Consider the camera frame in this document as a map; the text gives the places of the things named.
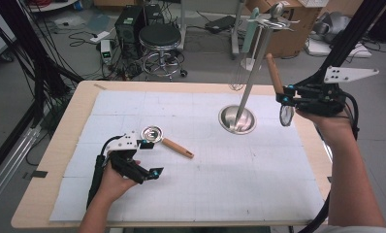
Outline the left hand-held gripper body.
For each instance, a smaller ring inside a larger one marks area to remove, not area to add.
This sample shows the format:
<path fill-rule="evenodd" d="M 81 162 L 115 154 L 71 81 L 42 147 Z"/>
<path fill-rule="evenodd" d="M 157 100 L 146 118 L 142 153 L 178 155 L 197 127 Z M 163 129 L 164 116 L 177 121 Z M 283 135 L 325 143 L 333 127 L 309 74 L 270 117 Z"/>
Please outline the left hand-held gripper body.
<path fill-rule="evenodd" d="M 136 183 L 143 183 L 149 180 L 149 171 L 133 159 L 139 149 L 139 140 L 143 139 L 139 139 L 134 131 L 114 136 L 106 142 L 104 150 L 108 152 L 107 159 L 117 173 Z"/>

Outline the mesh strainer with wooden handle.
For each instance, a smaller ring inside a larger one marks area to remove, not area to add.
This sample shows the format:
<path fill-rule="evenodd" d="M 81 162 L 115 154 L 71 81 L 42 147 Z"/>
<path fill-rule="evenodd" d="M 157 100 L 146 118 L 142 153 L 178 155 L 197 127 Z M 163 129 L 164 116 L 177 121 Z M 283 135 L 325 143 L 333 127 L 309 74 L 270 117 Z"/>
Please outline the mesh strainer with wooden handle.
<path fill-rule="evenodd" d="M 269 69 L 275 94 L 277 93 L 284 94 L 283 85 L 278 73 L 278 69 L 274 62 L 273 56 L 270 53 L 268 53 L 266 55 L 266 60 L 267 60 L 268 69 Z M 280 111 L 279 111 L 279 121 L 282 126 L 284 127 L 290 126 L 292 123 L 293 116 L 294 116 L 294 108 L 292 106 L 281 105 Z"/>

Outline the steel utensil stand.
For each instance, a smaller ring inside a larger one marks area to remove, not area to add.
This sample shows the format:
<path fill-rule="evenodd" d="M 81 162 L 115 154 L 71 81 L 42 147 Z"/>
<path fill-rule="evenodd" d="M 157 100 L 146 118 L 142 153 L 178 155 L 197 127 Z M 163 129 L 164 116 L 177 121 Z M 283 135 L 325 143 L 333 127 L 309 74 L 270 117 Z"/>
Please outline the steel utensil stand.
<path fill-rule="evenodd" d="M 255 18 L 255 21 L 258 23 L 257 29 L 261 30 L 261 37 L 256 60 L 253 69 L 250 71 L 241 102 L 239 105 L 224 107 L 218 114 L 220 125 L 230 133 L 237 135 L 248 134 L 252 132 L 257 125 L 256 116 L 245 106 L 256 77 L 260 74 L 260 66 L 265 57 L 273 32 L 275 30 L 290 30 L 292 21 L 283 17 L 283 13 L 284 4 L 282 2 L 276 2 L 266 14 L 260 13 L 260 15 Z"/>

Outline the steel whisk with mint handle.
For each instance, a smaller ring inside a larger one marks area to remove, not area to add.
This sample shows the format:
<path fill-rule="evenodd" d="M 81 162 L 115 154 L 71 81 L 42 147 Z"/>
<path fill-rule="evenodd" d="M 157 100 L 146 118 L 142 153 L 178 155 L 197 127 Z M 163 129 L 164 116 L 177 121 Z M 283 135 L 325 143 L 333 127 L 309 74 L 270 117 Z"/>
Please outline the steel whisk with mint handle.
<path fill-rule="evenodd" d="M 253 42 L 253 37 L 258 28 L 258 23 L 255 21 L 255 18 L 260 15 L 259 8 L 256 7 L 252 10 L 251 15 L 247 22 L 247 27 L 245 30 L 244 40 L 241 47 L 241 60 L 245 57 L 249 57 L 251 55 L 251 45 Z M 241 67 L 241 60 L 236 67 L 236 70 L 229 81 L 229 87 L 232 90 L 239 91 L 244 87 L 244 83 L 246 80 L 245 73 L 250 72 Z"/>

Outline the person's left hand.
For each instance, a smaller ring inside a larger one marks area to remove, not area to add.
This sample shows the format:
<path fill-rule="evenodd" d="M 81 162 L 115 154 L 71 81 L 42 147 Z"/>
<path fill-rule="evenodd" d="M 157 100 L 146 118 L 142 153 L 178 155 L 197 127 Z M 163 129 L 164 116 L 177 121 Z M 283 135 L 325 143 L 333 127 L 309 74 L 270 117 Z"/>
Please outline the person's left hand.
<path fill-rule="evenodd" d="M 112 164 L 108 162 L 104 169 L 103 178 L 94 199 L 101 199 L 107 203 L 113 203 L 135 185 L 137 185 L 136 182 L 123 178 L 115 171 Z"/>

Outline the white foam mat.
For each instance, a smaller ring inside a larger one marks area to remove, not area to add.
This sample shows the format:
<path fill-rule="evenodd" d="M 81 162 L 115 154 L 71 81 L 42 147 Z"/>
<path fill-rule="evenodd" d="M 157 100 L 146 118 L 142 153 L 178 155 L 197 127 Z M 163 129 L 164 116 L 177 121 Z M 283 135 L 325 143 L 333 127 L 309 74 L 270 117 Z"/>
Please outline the white foam mat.
<path fill-rule="evenodd" d="M 83 128 L 50 216 L 82 219 L 97 154 L 112 136 L 150 125 L 193 153 L 188 159 L 162 144 L 139 150 L 146 169 L 160 167 L 113 203 L 113 222 L 296 221 L 316 216 L 323 198 L 295 126 L 283 127 L 269 95 L 246 104 L 255 129 L 235 135 L 222 128 L 220 110 L 240 95 L 102 91 Z"/>

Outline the white round-base floor stand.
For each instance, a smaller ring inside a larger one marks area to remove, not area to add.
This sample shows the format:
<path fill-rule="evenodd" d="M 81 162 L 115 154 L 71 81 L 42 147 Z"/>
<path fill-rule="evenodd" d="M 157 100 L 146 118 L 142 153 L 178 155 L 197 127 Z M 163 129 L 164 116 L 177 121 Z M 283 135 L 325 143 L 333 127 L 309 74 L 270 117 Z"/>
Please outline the white round-base floor stand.
<path fill-rule="evenodd" d="M 253 37 L 253 42 L 252 42 L 253 49 L 251 51 L 251 55 L 241 60 L 241 67 L 247 71 L 251 71 L 253 69 L 253 66 L 256 60 L 256 53 L 259 46 L 260 37 L 261 37 L 261 30 L 257 29 L 257 35 Z"/>

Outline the large cardboard box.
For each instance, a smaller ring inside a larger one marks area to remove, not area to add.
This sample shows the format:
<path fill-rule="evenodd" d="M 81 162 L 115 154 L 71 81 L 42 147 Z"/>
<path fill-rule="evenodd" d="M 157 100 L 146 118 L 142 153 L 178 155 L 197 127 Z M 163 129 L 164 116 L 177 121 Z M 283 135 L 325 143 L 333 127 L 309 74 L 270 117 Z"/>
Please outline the large cardboard box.
<path fill-rule="evenodd" d="M 306 8 L 298 0 L 246 0 L 245 6 L 249 11 L 258 8 L 263 14 L 276 2 L 284 4 L 282 16 L 295 21 L 295 24 L 290 26 L 291 30 L 274 32 L 266 53 L 271 53 L 273 57 L 296 56 L 303 49 L 321 8 Z"/>

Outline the black tape strip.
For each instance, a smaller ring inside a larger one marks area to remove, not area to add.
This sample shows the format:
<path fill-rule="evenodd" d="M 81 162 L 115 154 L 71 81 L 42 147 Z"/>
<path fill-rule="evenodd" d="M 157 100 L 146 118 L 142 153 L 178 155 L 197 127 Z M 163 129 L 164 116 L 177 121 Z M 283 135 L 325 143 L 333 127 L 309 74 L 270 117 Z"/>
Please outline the black tape strip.
<path fill-rule="evenodd" d="M 31 173 L 26 172 L 22 177 L 25 180 L 30 181 L 32 178 L 45 178 L 47 176 L 47 171 L 33 171 Z"/>

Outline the small white green-lit device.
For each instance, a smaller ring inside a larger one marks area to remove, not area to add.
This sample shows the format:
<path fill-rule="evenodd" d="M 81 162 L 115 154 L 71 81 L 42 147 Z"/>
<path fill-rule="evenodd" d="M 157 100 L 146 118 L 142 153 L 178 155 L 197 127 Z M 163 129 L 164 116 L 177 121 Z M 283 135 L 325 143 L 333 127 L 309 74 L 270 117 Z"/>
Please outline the small white green-lit device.
<path fill-rule="evenodd" d="M 111 41 L 110 40 L 102 40 L 100 43 L 100 53 L 102 60 L 106 64 L 110 64 L 113 58 L 112 55 L 112 48 L 111 48 Z"/>

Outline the black round stool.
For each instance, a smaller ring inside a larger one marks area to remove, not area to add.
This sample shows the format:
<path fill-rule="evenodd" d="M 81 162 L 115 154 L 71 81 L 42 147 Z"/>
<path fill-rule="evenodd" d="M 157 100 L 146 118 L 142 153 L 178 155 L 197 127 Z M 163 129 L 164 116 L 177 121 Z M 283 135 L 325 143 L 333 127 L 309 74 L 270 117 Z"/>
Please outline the black round stool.
<path fill-rule="evenodd" d="M 188 75 L 178 59 L 177 47 L 181 43 L 181 34 L 174 26 L 161 23 L 145 26 L 140 31 L 139 40 L 146 49 L 142 58 L 142 68 L 145 73 L 156 77 L 167 77 L 170 81 L 173 80 L 175 73 L 179 73 L 184 78 Z"/>

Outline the black computer tower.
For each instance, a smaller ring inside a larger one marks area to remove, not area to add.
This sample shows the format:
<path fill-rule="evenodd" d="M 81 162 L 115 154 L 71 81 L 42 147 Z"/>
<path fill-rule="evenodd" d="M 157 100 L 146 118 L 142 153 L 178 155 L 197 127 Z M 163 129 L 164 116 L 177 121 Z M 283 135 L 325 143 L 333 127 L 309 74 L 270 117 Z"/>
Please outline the black computer tower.
<path fill-rule="evenodd" d="M 123 58 L 139 59 L 142 56 L 139 40 L 141 30 L 147 25 L 163 22 L 164 17 L 158 4 L 125 6 L 114 24 L 121 56 Z"/>

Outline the white sleeve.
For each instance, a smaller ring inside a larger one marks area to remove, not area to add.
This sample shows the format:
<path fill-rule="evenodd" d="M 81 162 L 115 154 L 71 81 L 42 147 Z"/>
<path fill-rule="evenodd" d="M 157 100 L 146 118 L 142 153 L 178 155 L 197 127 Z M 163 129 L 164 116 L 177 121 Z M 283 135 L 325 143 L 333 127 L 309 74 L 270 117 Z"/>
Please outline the white sleeve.
<path fill-rule="evenodd" d="M 380 226 L 328 226 L 320 233 L 386 233 Z"/>

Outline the small cardboard box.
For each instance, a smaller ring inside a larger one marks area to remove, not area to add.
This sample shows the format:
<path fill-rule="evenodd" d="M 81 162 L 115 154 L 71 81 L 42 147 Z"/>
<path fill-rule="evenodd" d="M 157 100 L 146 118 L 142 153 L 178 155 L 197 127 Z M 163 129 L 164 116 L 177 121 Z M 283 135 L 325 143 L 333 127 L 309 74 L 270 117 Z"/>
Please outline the small cardboard box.
<path fill-rule="evenodd" d="M 126 5 L 139 5 L 143 0 L 93 0 L 98 7 L 122 7 Z"/>

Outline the aluminium rail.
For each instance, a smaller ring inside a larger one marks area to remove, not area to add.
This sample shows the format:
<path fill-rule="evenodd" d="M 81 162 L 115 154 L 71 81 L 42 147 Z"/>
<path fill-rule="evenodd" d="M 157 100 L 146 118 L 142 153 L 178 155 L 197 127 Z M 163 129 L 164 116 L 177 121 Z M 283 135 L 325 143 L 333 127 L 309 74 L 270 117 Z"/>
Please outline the aluminium rail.
<path fill-rule="evenodd" d="M 0 195 L 38 140 L 41 131 L 41 126 L 28 127 L 20 136 L 16 137 L 16 142 L 10 147 L 10 151 L 6 153 L 4 163 L 0 165 Z"/>

